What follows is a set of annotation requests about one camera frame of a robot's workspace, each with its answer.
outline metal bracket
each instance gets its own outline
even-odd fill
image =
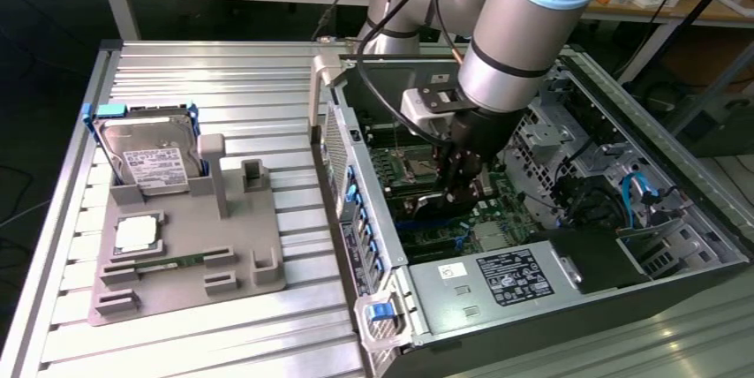
[[[319,125],[319,93],[322,84],[330,87],[337,77],[343,73],[341,57],[334,51],[323,50],[319,56],[315,56],[311,64],[311,75],[309,81],[309,124],[307,133],[309,140],[315,143],[317,135],[313,130]]]
[[[420,97],[425,107],[433,114],[453,113],[464,110],[473,110],[478,106],[464,95],[457,86],[449,84],[426,84],[420,89]]]

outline white cable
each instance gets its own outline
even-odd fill
[[[0,228],[3,228],[6,225],[9,225],[13,221],[15,221],[17,219],[19,219],[22,216],[25,216],[26,214],[34,212],[35,210],[38,210],[41,207],[43,207],[46,204],[50,203],[51,200],[49,201],[43,201],[42,203],[39,203],[37,206],[34,206],[33,208],[29,208],[27,210],[25,210],[22,213],[19,213],[17,216],[11,217],[7,221],[5,221],[3,223],[0,223]]]

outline green circuit board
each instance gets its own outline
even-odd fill
[[[424,263],[518,246],[529,234],[541,229],[518,201],[517,190],[506,175],[493,173],[490,177],[498,185],[500,196],[481,201],[470,215],[428,229],[402,230],[398,224],[410,262]]]
[[[371,159],[381,184],[392,194],[410,195],[436,184],[432,146],[374,149]]]

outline hard drive label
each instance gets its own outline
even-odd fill
[[[501,306],[510,306],[556,294],[529,250],[477,259],[488,287]]]
[[[142,188],[161,188],[189,183],[179,148],[126,151],[123,155],[134,180]]]

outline blue latch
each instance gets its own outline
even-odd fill
[[[97,107],[97,116],[99,118],[125,117],[129,107],[125,104],[103,104]]]
[[[346,192],[346,202],[351,202],[354,201],[354,196],[357,196],[357,184],[351,184],[351,186],[349,187],[349,191]]]
[[[367,318],[376,321],[393,321],[397,319],[397,309],[393,303],[376,303],[367,306]]]

